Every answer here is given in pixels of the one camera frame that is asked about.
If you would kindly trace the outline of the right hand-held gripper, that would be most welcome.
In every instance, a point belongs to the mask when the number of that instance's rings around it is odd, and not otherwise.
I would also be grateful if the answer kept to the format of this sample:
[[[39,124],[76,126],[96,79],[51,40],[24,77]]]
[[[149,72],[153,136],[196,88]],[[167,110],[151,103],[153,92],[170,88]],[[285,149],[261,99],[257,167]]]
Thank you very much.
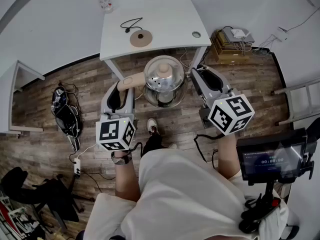
[[[190,77],[197,94],[205,99],[199,111],[204,128],[216,127],[225,136],[243,130],[255,111],[244,94],[229,88],[226,79],[210,67],[203,67],[202,74],[195,68]],[[217,96],[211,92],[220,92]]]

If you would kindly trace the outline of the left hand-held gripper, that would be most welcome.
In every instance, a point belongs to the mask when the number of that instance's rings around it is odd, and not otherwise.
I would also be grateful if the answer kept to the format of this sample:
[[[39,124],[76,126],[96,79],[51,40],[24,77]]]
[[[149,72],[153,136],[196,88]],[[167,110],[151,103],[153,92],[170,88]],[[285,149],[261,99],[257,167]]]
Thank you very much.
[[[125,91],[121,107],[118,82],[101,100],[100,120],[95,123],[96,143],[107,151],[127,151],[136,133],[134,125],[135,89]]]

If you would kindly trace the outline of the stainless steel pot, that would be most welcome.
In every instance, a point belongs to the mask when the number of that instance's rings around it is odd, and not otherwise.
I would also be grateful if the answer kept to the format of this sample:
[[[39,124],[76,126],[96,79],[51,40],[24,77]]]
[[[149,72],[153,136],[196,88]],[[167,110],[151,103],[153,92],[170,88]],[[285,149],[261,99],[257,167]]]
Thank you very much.
[[[120,92],[139,87],[145,99],[153,106],[172,108],[183,100],[188,89],[188,79],[179,60],[160,55],[151,59],[143,72],[130,75],[117,84]]]

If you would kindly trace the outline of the round wooden coaster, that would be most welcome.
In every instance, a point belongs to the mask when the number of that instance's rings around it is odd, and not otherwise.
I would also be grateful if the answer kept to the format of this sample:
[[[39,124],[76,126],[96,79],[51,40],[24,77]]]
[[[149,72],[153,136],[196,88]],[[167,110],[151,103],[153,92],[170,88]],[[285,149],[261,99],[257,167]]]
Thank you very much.
[[[130,44],[136,48],[148,46],[153,40],[152,33],[148,30],[137,30],[130,36]]]

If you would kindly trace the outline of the person's left forearm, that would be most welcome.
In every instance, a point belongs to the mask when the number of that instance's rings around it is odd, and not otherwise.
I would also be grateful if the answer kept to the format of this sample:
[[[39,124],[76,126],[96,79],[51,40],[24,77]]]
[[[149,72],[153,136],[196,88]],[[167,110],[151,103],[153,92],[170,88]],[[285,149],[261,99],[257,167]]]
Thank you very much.
[[[121,199],[137,202],[141,197],[139,181],[131,158],[123,151],[115,151],[114,159],[127,163],[114,164],[115,167],[115,195]]]

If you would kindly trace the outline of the person's right forearm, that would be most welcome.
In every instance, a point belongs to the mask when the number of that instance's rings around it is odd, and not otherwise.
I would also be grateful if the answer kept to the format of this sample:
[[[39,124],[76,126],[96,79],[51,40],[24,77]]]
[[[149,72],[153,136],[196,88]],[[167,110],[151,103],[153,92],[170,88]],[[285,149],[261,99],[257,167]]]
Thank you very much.
[[[218,144],[218,167],[217,171],[227,180],[240,172],[241,166],[237,153],[237,137],[234,133],[220,138]]]

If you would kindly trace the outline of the stack of brown boxes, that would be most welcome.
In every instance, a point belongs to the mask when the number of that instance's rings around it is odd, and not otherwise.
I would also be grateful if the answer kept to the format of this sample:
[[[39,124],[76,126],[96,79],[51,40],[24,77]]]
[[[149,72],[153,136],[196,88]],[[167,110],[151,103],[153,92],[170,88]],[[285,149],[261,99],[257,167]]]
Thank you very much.
[[[222,29],[211,35],[211,52],[218,64],[244,64],[252,55],[252,45],[245,42],[228,42]]]

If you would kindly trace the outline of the person's black trouser leg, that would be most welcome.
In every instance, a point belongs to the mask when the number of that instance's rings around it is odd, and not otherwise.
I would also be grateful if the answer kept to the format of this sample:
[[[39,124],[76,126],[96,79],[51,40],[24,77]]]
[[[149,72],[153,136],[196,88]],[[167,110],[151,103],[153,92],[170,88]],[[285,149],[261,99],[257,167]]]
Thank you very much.
[[[162,145],[162,139],[163,138],[159,133],[152,134],[143,147],[142,155],[140,157],[142,158],[146,153],[150,151],[166,149],[166,147]]]

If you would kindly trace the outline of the flat grey device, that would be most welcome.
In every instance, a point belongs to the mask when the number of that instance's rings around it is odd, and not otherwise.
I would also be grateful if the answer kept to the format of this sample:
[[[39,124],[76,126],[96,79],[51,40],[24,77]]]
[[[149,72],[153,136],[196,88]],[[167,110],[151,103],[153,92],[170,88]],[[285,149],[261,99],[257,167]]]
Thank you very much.
[[[231,29],[234,29],[234,28],[226,26],[222,29],[222,33],[224,34],[226,40],[229,43],[239,43],[239,42],[254,43],[255,42],[254,38],[251,35],[251,32],[248,31],[247,29],[235,28],[235,29],[243,30],[243,32],[245,34],[247,34],[247,37],[245,37],[245,38],[234,38],[234,36],[231,32]]]

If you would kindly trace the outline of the metal ladder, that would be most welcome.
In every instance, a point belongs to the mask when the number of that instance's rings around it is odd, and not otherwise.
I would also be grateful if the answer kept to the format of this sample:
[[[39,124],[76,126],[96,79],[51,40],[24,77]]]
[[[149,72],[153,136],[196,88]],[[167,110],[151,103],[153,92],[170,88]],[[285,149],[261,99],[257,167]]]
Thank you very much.
[[[276,126],[320,115],[320,77],[286,88],[273,90],[272,96],[284,94],[288,106],[288,118],[275,123]]]

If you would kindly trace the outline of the black monitor screen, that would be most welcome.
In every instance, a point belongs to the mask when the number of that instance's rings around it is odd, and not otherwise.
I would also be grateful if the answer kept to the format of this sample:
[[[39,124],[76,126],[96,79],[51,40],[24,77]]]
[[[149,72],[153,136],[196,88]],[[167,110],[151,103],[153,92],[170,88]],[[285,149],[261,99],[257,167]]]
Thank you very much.
[[[250,186],[274,181],[289,184],[306,172],[311,179],[317,140],[305,128],[238,140],[236,150],[243,180]]]

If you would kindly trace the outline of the white side table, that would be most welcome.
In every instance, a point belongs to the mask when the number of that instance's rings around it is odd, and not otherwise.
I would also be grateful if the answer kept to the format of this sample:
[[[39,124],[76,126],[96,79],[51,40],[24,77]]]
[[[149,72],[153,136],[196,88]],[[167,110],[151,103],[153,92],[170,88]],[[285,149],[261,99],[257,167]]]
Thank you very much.
[[[21,135],[22,132],[42,132],[39,127],[13,125],[13,97],[16,91],[34,80],[44,81],[46,78],[21,61],[17,60],[0,76],[0,134]]]

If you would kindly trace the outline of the black office chair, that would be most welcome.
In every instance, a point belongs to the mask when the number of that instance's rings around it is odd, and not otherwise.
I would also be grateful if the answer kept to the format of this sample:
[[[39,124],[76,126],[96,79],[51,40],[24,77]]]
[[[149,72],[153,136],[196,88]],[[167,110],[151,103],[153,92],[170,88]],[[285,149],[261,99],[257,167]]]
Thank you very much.
[[[11,169],[0,181],[0,190],[4,191],[10,199],[25,205],[31,205],[38,219],[43,222],[41,211],[48,206],[50,212],[59,223],[62,230],[66,231],[65,221],[79,222],[78,213],[84,211],[79,208],[75,200],[94,202],[93,197],[86,198],[73,193],[76,177],[73,176],[70,185],[64,185],[63,175],[56,178],[44,179],[41,185],[34,185],[33,189],[24,188],[28,176],[27,171],[20,167]]]

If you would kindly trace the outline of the person's white shirt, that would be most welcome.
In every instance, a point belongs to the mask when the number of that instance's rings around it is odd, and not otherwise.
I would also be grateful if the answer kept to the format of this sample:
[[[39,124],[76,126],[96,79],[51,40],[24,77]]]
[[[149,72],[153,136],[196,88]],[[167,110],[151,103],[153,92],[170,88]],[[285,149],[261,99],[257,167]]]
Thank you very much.
[[[245,202],[256,199],[264,184],[249,186],[240,173],[224,178],[200,157],[178,149],[157,149],[140,160],[141,196],[133,202],[100,193],[83,240],[279,240],[289,209],[281,202],[258,231],[239,229]]]

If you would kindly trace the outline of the black chest rig mount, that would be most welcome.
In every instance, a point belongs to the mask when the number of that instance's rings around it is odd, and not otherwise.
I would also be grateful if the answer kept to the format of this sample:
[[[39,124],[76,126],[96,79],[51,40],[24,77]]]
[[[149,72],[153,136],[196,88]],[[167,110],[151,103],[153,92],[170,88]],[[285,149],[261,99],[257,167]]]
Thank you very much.
[[[270,215],[281,203],[279,197],[274,197],[275,181],[266,184],[265,193],[257,199],[249,199],[245,202],[246,210],[241,214],[242,221],[238,228],[245,234],[256,232],[263,219]]]

